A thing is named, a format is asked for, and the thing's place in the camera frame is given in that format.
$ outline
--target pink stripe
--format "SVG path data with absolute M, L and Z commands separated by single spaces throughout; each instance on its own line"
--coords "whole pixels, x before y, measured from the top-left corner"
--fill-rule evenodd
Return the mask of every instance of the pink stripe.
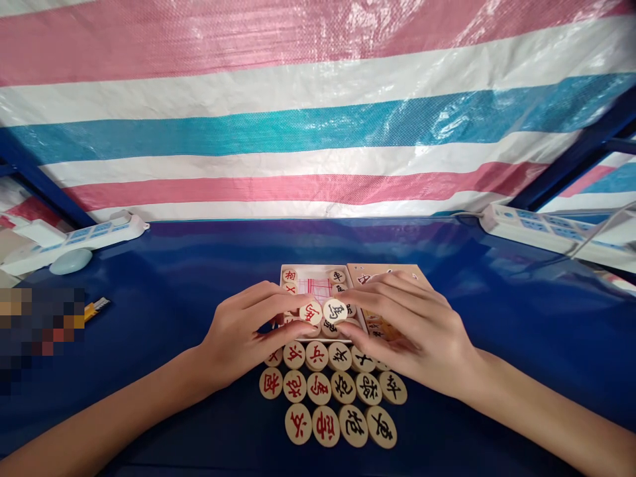
M 572 197 L 573 195 L 579 194 L 615 170 L 616 168 L 609 166 L 596 166 L 578 181 L 574 182 L 570 187 L 561 192 L 559 197 Z
M 0 19 L 0 85 L 131 80 L 456 48 L 622 15 L 628 0 L 98 0 Z
M 545 164 L 489 162 L 473 172 L 431 172 L 411 176 L 278 176 L 150 180 L 69 187 L 64 191 L 87 211 L 153 203 L 324 201 L 364 205 L 384 201 L 446 200 L 456 192 L 515 195 Z M 9 211 L 32 218 L 30 202 Z

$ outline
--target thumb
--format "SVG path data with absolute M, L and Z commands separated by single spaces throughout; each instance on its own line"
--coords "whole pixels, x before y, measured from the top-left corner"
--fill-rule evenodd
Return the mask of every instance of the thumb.
M 315 331 L 315 327 L 303 321 L 290 321 L 284 326 L 270 331 L 261 341 L 267 353 L 273 353 L 302 335 Z
M 380 338 L 372 338 L 367 335 L 359 326 L 352 323 L 341 323 L 336 328 L 346 337 L 353 341 L 356 348 L 364 354 L 368 354 L 372 358 L 391 366 L 396 359 L 396 352 L 393 351 L 389 344 Z

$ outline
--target hand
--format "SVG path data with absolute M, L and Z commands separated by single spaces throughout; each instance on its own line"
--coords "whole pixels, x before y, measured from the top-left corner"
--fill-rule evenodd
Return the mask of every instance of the hand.
M 203 342 L 193 349 L 209 392 L 223 389 L 270 354 L 314 327 L 292 321 L 265 335 L 257 330 L 285 311 L 300 308 L 312 295 L 290 295 L 272 282 L 260 282 L 222 302 Z
M 388 342 L 351 323 L 337 325 L 360 351 L 442 394 L 465 399 L 474 392 L 484 361 L 460 316 L 426 279 L 382 274 L 338 299 L 381 315 L 405 337 Z

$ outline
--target pixelated area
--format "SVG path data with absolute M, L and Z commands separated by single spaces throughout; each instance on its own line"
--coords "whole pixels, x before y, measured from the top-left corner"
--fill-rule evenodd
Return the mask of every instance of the pixelated area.
M 83 340 L 84 297 L 81 288 L 0 289 L 0 395 L 12 394 L 33 357 Z

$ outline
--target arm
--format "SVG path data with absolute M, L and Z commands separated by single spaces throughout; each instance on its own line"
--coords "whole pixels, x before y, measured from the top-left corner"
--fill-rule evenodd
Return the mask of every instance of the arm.
M 636 435 L 476 349 L 459 315 L 430 283 L 394 272 L 339 298 L 382 315 L 405 337 L 387 343 L 355 325 L 338 325 L 362 352 L 463 401 L 586 475 L 636 475 Z
M 84 477 L 165 418 L 227 387 L 281 346 L 312 331 L 289 323 L 267 335 L 255 330 L 310 295 L 290 295 L 262 282 L 222 302 L 203 342 L 149 375 L 93 404 L 0 462 L 0 475 Z

